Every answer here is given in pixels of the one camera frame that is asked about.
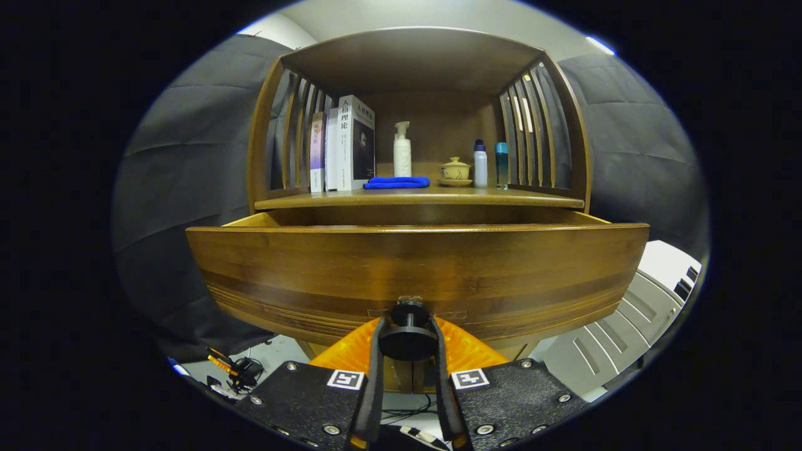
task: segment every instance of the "light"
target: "light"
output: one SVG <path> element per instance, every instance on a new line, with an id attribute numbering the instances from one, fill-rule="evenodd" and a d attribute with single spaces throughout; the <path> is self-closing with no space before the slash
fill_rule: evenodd
<path id="1" fill-rule="evenodd" d="M 607 55 L 615 55 L 615 52 L 607 48 L 604 44 L 598 42 L 596 39 L 591 38 L 590 36 L 586 37 L 585 39 L 589 40 L 591 44 L 601 49 L 601 51 L 605 52 Z"/>
<path id="2" fill-rule="evenodd" d="M 515 107 L 515 118 L 518 119 L 518 130 L 524 131 L 524 123 L 520 120 L 520 107 L 518 106 L 518 98 L 513 96 L 513 107 Z"/>

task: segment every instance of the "book cover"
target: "book cover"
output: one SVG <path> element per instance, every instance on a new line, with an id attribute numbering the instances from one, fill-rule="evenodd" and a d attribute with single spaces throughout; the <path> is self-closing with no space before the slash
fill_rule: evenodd
<path id="1" fill-rule="evenodd" d="M 326 124 L 326 113 L 317 112 L 312 115 L 312 129 L 310 130 L 310 151 L 309 168 L 310 178 L 309 187 L 312 193 L 323 192 L 323 148 L 324 148 L 324 127 Z"/>
<path id="2" fill-rule="evenodd" d="M 339 140 L 339 108 L 331 108 L 326 118 L 326 148 L 323 151 L 324 176 L 326 191 L 336 191 L 338 186 L 337 141 Z"/>
<path id="3" fill-rule="evenodd" d="M 375 115 L 355 95 L 339 100 L 342 189 L 361 189 L 376 174 Z"/>

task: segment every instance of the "white bottle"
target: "white bottle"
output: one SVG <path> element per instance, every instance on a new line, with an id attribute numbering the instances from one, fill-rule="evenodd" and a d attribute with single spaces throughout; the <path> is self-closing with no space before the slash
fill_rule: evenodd
<path id="1" fill-rule="evenodd" d="M 412 146 L 407 139 L 409 121 L 398 122 L 393 141 L 393 177 L 412 177 Z"/>
<path id="2" fill-rule="evenodd" d="M 484 151 L 482 140 L 476 140 L 473 145 L 473 185 L 477 188 L 488 187 L 488 153 Z"/>

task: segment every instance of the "saucer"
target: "saucer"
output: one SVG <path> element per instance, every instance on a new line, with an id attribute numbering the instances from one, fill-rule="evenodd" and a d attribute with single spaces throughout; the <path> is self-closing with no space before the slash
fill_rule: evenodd
<path id="1" fill-rule="evenodd" d="M 454 179 L 447 179 L 441 178 L 438 180 L 441 185 L 446 186 L 468 186 L 473 183 L 473 180 L 454 180 Z"/>

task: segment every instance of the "drawer front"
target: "drawer front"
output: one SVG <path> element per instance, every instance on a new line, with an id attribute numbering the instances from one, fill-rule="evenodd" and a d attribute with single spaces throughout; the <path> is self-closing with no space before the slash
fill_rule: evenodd
<path id="1" fill-rule="evenodd" d="M 405 295 L 505 346 L 571 331 L 613 313 L 648 238 L 637 224 L 252 225 L 268 220 L 188 229 L 196 263 L 224 311 L 320 344 Z"/>

